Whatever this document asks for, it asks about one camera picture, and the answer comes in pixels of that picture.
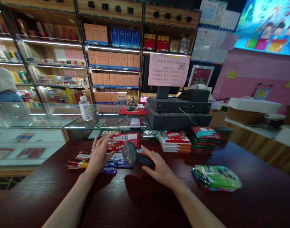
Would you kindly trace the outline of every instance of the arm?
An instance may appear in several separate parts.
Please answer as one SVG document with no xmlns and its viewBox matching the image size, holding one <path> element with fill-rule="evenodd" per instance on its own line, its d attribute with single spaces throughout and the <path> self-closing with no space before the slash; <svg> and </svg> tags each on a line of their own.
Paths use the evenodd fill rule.
<svg viewBox="0 0 290 228">
<path fill-rule="evenodd" d="M 144 151 L 142 154 L 150 157 L 155 163 L 155 171 L 147 166 L 143 166 L 142 169 L 157 182 L 174 191 L 192 227 L 225 227 L 223 223 L 192 193 L 187 185 L 177 178 L 158 153 L 150 151 L 144 146 L 141 146 L 141 148 Z"/>
<path fill-rule="evenodd" d="M 78 177 L 73 188 L 45 222 L 42 228 L 75 228 L 78 226 L 85 199 L 96 176 L 103 169 L 109 158 L 115 153 L 106 153 L 107 144 L 113 141 L 110 138 L 112 135 L 113 134 L 102 137 L 100 140 L 97 140 L 97 136 L 95 137 L 93 141 L 92 155 L 87 169 Z"/>
</svg>

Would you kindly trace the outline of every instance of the red mat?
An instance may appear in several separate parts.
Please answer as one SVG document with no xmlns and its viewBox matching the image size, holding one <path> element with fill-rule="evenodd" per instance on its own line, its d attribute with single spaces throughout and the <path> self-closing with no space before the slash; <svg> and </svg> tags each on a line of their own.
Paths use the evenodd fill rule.
<svg viewBox="0 0 290 228">
<path fill-rule="evenodd" d="M 136 107 L 132 111 L 127 111 L 127 107 L 122 107 L 119 111 L 119 115 L 146 115 L 145 108 L 138 110 Z"/>
</svg>

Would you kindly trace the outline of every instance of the computer mouse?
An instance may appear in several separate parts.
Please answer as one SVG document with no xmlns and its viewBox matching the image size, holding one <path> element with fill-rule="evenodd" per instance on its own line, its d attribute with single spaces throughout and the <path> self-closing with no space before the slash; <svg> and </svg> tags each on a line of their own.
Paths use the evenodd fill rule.
<svg viewBox="0 0 290 228">
<path fill-rule="evenodd" d="M 127 111 L 132 111 L 134 109 L 134 107 L 130 106 L 127 108 Z"/>
</svg>

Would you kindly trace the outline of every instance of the cartoon poster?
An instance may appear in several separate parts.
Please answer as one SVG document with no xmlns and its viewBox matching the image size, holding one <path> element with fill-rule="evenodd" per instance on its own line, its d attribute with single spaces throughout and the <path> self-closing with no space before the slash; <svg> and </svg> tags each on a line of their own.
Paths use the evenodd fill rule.
<svg viewBox="0 0 290 228">
<path fill-rule="evenodd" d="M 290 0 L 247 0 L 235 48 L 290 55 Z"/>
</svg>

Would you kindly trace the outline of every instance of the blue jeans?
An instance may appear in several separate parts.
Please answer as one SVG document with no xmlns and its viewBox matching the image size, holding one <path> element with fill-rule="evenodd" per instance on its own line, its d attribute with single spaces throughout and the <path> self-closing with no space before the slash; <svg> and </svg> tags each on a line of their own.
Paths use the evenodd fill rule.
<svg viewBox="0 0 290 228">
<path fill-rule="evenodd" d="M 18 94 L 11 90 L 0 92 L 0 102 L 23 102 Z"/>
</svg>

